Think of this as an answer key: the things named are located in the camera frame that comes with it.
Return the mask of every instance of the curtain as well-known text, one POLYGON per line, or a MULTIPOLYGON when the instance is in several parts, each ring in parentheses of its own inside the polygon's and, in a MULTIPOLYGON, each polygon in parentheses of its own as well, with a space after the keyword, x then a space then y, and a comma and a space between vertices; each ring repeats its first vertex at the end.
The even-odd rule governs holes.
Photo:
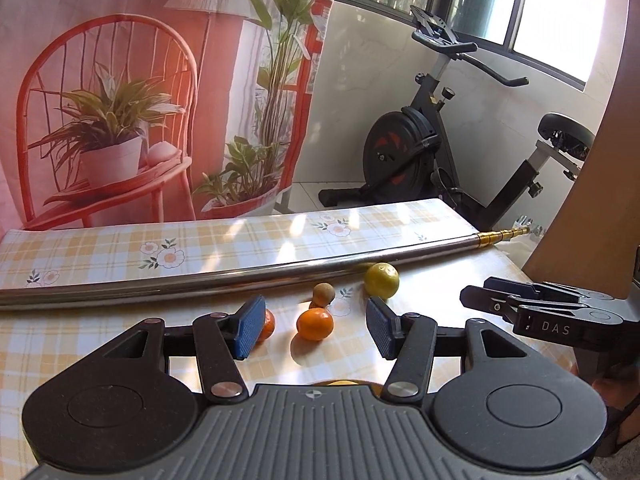
POLYGON ((273 203, 305 137, 331 3, 0 0, 1 229, 273 203))

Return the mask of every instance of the green leaves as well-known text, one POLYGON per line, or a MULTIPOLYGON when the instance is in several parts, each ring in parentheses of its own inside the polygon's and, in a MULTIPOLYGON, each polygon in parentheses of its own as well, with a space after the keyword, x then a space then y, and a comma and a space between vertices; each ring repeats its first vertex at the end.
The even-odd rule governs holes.
POLYGON ((278 12, 283 15, 288 22, 292 19, 292 8, 287 0, 273 0, 273 3, 276 4, 276 8, 278 12))
POLYGON ((258 83, 258 86, 260 88, 269 90, 271 84, 271 75, 269 74, 269 70, 266 67, 261 66, 258 69, 258 78, 256 82, 258 83))
POLYGON ((298 57, 294 59, 291 63, 289 63, 289 68, 287 68, 287 76, 293 74, 298 69, 301 61, 302 61, 302 58, 298 57))
POLYGON ((311 59, 311 55, 309 54, 309 51, 306 49, 305 44, 302 43, 302 40, 300 40, 300 38, 297 36, 294 36, 293 39, 296 40, 296 43, 298 44, 298 47, 302 52, 302 55, 307 59, 311 59))
POLYGON ((107 67, 102 63, 95 64, 95 74, 100 82, 100 90, 102 91, 103 102, 113 101, 116 94, 116 80, 109 73, 107 67))
POLYGON ((267 30, 271 30, 273 27, 273 20, 271 19, 271 15, 269 14, 269 9, 265 5, 263 0, 249 0, 254 7, 255 13, 258 15, 258 20, 249 20, 260 27, 266 28, 267 30))
POLYGON ((277 175, 264 175, 265 162, 278 152, 278 144, 252 145, 244 137, 235 136, 226 144, 228 163, 217 175, 202 175, 202 183, 194 194, 208 194, 218 205, 242 202, 260 196, 277 183, 277 175))
POLYGON ((168 115, 184 113, 172 104, 171 95, 158 91, 162 78, 127 82, 116 79, 96 62, 97 93, 78 89, 61 92, 69 101, 60 110, 72 118, 59 129, 33 142, 29 148, 46 146, 41 157, 52 156, 54 170, 70 167, 82 152, 99 150, 143 136, 148 126, 155 126, 168 115))

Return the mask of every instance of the tablecloth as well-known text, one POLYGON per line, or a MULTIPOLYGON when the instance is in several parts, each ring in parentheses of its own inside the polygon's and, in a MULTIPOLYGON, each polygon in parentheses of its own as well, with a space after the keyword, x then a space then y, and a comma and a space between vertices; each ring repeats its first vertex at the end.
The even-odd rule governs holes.
MULTIPOLYGON (((472 232, 471 225, 439 200, 253 219, 45 233, 14 231, 0 244, 0 285, 57 286, 203 272, 415 244, 472 232), (177 259, 169 261, 168 254, 176 254, 177 259)), ((462 307, 458 295, 465 285, 481 285, 491 275, 526 280, 494 248, 403 266, 400 271, 400 289, 388 304, 398 314, 420 312, 441 326, 460 327, 470 317, 485 317, 508 330, 500 318, 462 307)), ((307 384, 333 378, 385 381, 393 363, 379 356, 367 332, 362 277, 333 282, 337 297, 329 310, 335 328, 320 343, 300 339, 295 330, 297 317, 308 308, 312 285, 260 291, 275 314, 276 330, 247 360, 238 363, 250 390, 256 383, 307 384)), ((168 326, 190 324, 207 312, 234 312, 247 299, 246 294, 230 294, 135 306, 0 313, 0 478, 21 478, 36 464, 22 434, 20 410, 37 386, 141 319, 162 317, 168 326)), ((569 348, 526 341, 563 367, 574 358, 569 348)), ((172 358, 170 365, 171 375, 199 391, 194 358, 172 358)), ((459 359, 437 358, 430 390, 455 377, 459 369, 459 359)))

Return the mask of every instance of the tangerine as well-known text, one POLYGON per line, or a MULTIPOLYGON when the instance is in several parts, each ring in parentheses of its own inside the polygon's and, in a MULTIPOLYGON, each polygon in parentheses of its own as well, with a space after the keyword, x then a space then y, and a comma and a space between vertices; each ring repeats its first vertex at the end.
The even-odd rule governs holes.
POLYGON ((276 317, 273 315, 273 312, 268 308, 264 309, 264 326, 262 327, 262 332, 258 336, 258 343, 260 341, 264 341, 269 338, 273 331, 276 330, 276 317))
POLYGON ((334 318, 325 308, 310 308, 300 314, 296 328, 300 337, 309 341, 322 341, 334 331, 334 318))

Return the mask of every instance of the yellow citrus fruit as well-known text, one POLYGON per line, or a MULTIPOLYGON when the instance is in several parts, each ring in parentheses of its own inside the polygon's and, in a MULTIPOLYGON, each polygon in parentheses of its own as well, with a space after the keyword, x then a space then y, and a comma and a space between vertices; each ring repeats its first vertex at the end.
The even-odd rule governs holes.
POLYGON ((334 331, 334 318, 322 307, 305 310, 296 322, 298 334, 309 341, 322 341, 334 331))
POLYGON ((393 265, 375 264, 364 275, 364 288, 370 296, 388 300, 400 286, 400 276, 393 265))

